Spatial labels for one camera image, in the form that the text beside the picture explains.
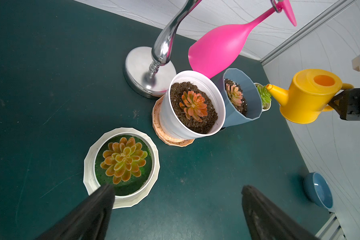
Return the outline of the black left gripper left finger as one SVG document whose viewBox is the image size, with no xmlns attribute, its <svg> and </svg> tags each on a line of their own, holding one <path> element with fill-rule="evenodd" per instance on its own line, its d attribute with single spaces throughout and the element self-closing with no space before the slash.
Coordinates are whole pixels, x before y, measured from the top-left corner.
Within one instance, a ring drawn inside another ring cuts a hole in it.
<svg viewBox="0 0 360 240">
<path fill-rule="evenodd" d="M 114 201 L 114 188 L 111 185 L 101 186 L 37 239 L 103 240 L 109 226 Z"/>
</svg>

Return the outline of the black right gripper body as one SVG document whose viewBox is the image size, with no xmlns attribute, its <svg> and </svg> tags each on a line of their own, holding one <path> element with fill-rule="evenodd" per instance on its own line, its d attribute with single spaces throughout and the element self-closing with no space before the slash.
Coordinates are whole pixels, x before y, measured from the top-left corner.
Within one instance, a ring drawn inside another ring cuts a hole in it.
<svg viewBox="0 0 360 240">
<path fill-rule="evenodd" d="M 343 90 L 334 96 L 329 106 L 345 121 L 360 121 L 360 88 Z"/>
</svg>

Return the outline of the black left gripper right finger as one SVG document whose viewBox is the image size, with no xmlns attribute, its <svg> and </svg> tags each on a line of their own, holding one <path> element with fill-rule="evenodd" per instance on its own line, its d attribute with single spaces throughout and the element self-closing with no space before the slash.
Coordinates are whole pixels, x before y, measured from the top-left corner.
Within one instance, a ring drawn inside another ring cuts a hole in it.
<svg viewBox="0 0 360 240">
<path fill-rule="evenodd" d="M 253 240 L 316 240 L 257 188 L 242 189 L 242 207 Z"/>
</svg>

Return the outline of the yellow watering can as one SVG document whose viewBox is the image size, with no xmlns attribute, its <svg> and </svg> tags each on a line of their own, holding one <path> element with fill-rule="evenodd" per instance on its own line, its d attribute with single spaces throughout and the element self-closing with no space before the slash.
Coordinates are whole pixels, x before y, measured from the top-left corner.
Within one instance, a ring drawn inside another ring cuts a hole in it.
<svg viewBox="0 0 360 240">
<path fill-rule="evenodd" d="M 280 104 L 283 117 L 293 123 L 310 124 L 321 112 L 332 111 L 330 100 L 340 91 L 353 89 L 328 71 L 307 69 L 296 73 L 288 90 L 266 85 L 267 91 Z"/>
</svg>

